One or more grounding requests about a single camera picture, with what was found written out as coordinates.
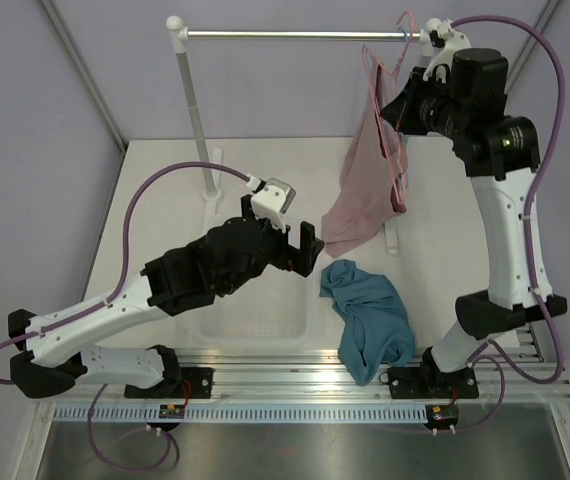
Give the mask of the blue tank top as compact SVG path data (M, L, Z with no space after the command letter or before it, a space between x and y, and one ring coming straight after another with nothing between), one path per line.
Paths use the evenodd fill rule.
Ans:
M341 259L321 272L319 296L332 300L344 322L338 357L358 386L368 385L383 364L404 367L416 340L404 303L390 280Z

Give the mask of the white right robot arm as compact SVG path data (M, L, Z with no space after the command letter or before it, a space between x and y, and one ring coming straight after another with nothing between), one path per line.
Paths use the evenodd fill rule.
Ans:
M471 364L500 335L568 309L546 278L530 188L540 172L538 136L525 117L505 112L508 61L465 48L450 62L417 66L382 118L404 135L438 133L464 164L485 231L487 289L455 301L456 321L416 367L387 371L400 399L476 399Z

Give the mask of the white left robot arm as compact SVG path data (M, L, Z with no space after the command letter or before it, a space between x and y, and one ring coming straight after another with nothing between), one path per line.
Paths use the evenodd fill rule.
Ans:
M100 341L208 307L269 266L307 277L323 247L308 222L300 224L299 244L290 245L288 229L258 217L244 196L240 216L146 263L116 294L47 315L9 314L8 333L19 350L10 360L10 380L31 399L80 384L121 385L130 399L181 398L188 389L174 349L106 348Z

